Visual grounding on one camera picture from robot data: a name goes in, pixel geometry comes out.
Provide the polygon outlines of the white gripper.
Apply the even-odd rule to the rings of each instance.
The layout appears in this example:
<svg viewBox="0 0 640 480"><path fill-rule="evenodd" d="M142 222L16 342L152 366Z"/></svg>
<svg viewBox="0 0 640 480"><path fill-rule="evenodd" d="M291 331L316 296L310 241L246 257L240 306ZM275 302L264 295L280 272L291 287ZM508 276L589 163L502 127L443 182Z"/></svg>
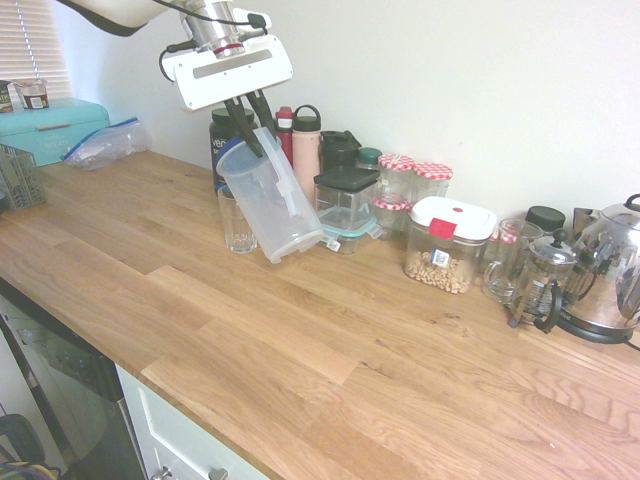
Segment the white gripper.
<svg viewBox="0 0 640 480"><path fill-rule="evenodd" d="M211 50L184 53L164 60L183 109L197 111L224 102L235 128L257 157L262 147L246 118L239 96L245 95L260 125L276 135L276 123L261 89L286 82L293 67L280 40L273 35L249 39L244 51L218 58Z"/></svg>

